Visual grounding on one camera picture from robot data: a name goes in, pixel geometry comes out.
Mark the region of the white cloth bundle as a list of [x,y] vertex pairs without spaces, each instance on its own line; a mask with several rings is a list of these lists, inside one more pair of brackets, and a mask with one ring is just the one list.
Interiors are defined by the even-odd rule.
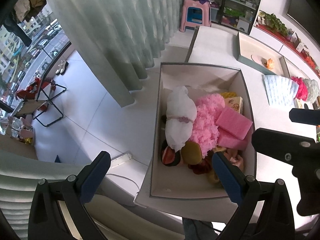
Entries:
[[167,98],[165,138],[168,146],[180,151],[190,139],[197,116],[195,102],[185,86],[176,87]]

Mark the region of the black folding chair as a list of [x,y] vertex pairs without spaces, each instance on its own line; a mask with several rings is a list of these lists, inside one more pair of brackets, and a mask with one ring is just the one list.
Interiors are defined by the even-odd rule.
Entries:
[[[27,88],[16,92],[16,96],[21,99],[21,102],[12,112],[12,115],[16,118],[31,115],[32,119],[37,120],[43,127],[52,126],[65,116],[54,100],[66,91],[67,87],[56,83],[53,79],[35,77]],[[52,106],[59,116],[44,124],[40,120],[40,116],[48,110],[49,106]]]

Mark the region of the fluffy pink yarn ball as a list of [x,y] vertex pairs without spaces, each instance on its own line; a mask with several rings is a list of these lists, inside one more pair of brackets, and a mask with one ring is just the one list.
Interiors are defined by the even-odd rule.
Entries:
[[199,144],[204,158],[217,146],[220,133],[216,121],[225,108],[225,100],[220,94],[207,94],[198,98],[195,105],[197,116],[189,141]]

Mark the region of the dark glass cabinet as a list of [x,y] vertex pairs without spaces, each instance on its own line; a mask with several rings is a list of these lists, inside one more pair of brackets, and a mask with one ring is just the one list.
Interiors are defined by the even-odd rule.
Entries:
[[261,0],[213,0],[211,22],[249,34]]

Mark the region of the mustard round felt pad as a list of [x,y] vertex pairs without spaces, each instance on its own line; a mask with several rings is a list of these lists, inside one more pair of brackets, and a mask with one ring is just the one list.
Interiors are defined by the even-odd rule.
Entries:
[[202,161],[202,151],[198,143],[187,141],[181,148],[183,161],[189,165],[197,165]]

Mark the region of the small printed card box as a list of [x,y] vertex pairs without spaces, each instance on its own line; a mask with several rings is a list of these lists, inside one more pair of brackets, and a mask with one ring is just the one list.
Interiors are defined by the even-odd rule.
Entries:
[[305,102],[303,100],[299,100],[297,98],[294,99],[295,107],[298,109],[304,109]]

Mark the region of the white printed tissue pack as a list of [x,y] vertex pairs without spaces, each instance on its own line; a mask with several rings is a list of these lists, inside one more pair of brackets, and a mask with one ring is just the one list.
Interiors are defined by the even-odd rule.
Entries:
[[243,114],[243,98],[236,96],[233,98],[226,98],[225,105],[234,109],[236,112]]

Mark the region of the red fluffy yarn ball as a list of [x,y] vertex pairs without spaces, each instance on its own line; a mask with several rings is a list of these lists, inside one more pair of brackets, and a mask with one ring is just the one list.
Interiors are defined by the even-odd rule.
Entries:
[[308,99],[308,89],[301,77],[291,77],[291,80],[298,85],[298,92],[296,94],[296,99],[307,101]]

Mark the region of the grey-green fluffy yarn ball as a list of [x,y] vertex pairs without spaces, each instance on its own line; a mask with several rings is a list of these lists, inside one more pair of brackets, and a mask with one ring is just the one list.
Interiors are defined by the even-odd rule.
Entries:
[[303,82],[308,90],[307,101],[310,103],[314,103],[319,96],[319,86],[317,81],[311,79],[303,79]]

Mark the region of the red felt piece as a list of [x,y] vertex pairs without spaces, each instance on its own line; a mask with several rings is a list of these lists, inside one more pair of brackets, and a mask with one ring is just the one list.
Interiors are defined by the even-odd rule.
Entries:
[[190,165],[188,164],[188,168],[192,170],[192,172],[196,175],[208,174],[213,169],[212,167],[212,156],[214,152],[210,151],[207,156],[201,160],[199,164]]

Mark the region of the tan knitted sock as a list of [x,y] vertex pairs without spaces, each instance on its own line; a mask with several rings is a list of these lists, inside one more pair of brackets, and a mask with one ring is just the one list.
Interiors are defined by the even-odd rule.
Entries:
[[209,151],[207,156],[206,156],[206,159],[207,159],[207,161],[208,161],[208,163],[210,165],[210,172],[206,174],[206,177],[207,177],[208,181],[213,185],[217,185],[217,184],[220,183],[220,180],[219,180],[215,170],[213,169],[213,165],[212,165],[213,155],[216,152],[225,152],[225,151],[226,151],[225,147],[217,146],[216,148],[214,148],[211,151]]

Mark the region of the pink black sock roll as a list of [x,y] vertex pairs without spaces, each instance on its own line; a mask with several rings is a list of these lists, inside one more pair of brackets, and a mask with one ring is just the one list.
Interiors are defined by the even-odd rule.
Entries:
[[163,141],[161,145],[161,155],[160,159],[163,165],[167,167],[177,166],[181,162],[180,151],[175,152],[167,143],[166,140]]

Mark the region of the pink sponge block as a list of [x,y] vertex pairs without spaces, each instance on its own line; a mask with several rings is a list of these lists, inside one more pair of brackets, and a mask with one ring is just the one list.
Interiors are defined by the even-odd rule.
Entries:
[[219,128],[240,140],[244,140],[253,122],[230,107],[225,107],[216,124]]
[[252,131],[249,131],[243,140],[236,138],[224,129],[218,128],[218,131],[220,135],[217,140],[217,145],[234,150],[244,151],[247,148],[252,137]]

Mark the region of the yellow foam fruit net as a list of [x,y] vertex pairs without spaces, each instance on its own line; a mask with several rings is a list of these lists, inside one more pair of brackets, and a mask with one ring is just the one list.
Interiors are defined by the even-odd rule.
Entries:
[[224,99],[237,97],[236,92],[223,92],[223,93],[220,93],[220,95],[221,95]]

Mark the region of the pale green curtain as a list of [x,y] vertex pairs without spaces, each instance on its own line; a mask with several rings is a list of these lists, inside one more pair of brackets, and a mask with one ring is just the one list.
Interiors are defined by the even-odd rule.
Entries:
[[47,0],[92,73],[121,107],[178,30],[182,0]]

